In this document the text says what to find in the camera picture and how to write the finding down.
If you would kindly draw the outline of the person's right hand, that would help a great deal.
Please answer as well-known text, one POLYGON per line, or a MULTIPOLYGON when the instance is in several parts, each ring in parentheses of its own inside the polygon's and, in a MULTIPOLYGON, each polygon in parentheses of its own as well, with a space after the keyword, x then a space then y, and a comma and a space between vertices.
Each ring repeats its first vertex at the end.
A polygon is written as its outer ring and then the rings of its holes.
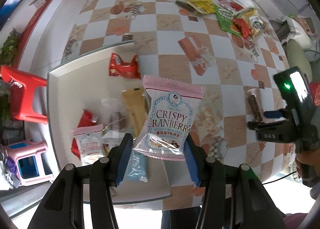
POLYGON ((312 188, 319 183, 319 149, 305 150, 298 147, 295 162, 304 185, 312 188))

